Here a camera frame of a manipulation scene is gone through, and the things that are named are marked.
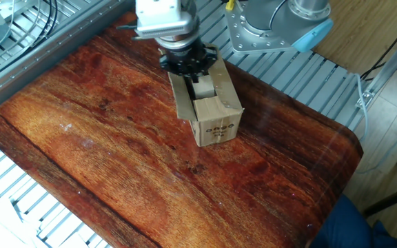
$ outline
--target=wooden tabletop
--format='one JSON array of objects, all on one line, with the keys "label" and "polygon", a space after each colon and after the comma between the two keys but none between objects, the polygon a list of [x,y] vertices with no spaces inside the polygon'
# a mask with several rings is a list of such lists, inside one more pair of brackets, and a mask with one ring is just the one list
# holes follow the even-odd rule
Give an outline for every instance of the wooden tabletop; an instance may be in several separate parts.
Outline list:
[{"label": "wooden tabletop", "polygon": [[227,63],[238,136],[197,147],[154,41],[115,30],[0,106],[0,149],[113,247],[304,247],[363,151]]}]

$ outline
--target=cardboard box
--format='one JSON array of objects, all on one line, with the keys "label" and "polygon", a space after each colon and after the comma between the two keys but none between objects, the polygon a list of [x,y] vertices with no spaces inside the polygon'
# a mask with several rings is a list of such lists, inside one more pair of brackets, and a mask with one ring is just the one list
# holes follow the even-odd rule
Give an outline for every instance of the cardboard box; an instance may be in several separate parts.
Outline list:
[{"label": "cardboard box", "polygon": [[168,73],[177,116],[190,121],[199,147],[235,138],[244,110],[219,51],[218,60],[208,72],[193,85],[195,100],[191,99],[184,78]]}]

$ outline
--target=floor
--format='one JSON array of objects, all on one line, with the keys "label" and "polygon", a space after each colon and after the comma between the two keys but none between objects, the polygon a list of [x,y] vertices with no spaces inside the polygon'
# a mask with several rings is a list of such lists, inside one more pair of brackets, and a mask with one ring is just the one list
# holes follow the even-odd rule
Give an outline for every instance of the floor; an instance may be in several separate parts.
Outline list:
[{"label": "floor", "polygon": [[[330,3],[335,26],[316,51],[350,72],[362,74],[397,37],[397,1],[330,0]],[[363,132],[362,121],[355,133],[361,137]],[[379,92],[369,109],[369,133],[362,144],[365,154],[357,171],[376,165],[396,140],[397,73]],[[354,174],[345,194],[359,210],[397,191],[396,161],[397,146],[378,169]],[[397,205],[368,218],[370,225],[376,220],[381,220],[389,233],[397,238]]]},{"label": "floor", "polygon": [[[362,72],[369,68],[360,68]],[[361,137],[364,132],[364,122],[356,128],[355,133]],[[384,156],[385,152],[397,140],[397,73],[379,92],[369,109],[369,133],[362,143],[363,159],[357,171],[372,168]],[[385,162],[378,168],[366,174],[354,174],[345,194],[351,198],[359,210],[375,203],[397,191],[397,146]],[[380,212],[368,219],[370,225],[381,220],[389,233],[397,238],[397,205]]]}]

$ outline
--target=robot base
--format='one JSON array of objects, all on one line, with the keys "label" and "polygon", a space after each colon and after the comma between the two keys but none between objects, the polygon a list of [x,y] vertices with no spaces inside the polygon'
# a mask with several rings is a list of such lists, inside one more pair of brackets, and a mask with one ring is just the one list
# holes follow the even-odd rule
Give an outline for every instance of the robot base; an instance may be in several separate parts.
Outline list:
[{"label": "robot base", "polygon": [[254,54],[265,52],[293,51],[290,44],[284,42],[271,30],[264,31],[252,27],[246,20],[243,9],[247,2],[235,1],[233,10],[225,10],[227,29],[234,52],[241,54]]}]

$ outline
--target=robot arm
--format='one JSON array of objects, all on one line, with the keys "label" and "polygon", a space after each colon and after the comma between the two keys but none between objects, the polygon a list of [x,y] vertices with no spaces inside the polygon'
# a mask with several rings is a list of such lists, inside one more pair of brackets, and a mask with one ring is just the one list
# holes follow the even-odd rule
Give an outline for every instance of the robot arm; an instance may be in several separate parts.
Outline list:
[{"label": "robot arm", "polygon": [[160,65],[168,72],[191,78],[200,76],[217,59],[215,48],[206,47],[199,37],[199,18],[193,0],[137,0],[137,22],[123,29],[134,29],[137,39],[154,38],[165,54]]},{"label": "robot arm", "polygon": [[[136,0],[138,19],[118,28],[133,29],[136,40],[155,39],[165,48],[161,67],[197,83],[217,51],[202,43],[196,12],[194,0]],[[250,0],[244,13],[249,26],[260,33],[272,31],[301,52],[312,49],[333,26],[328,0]]]}]

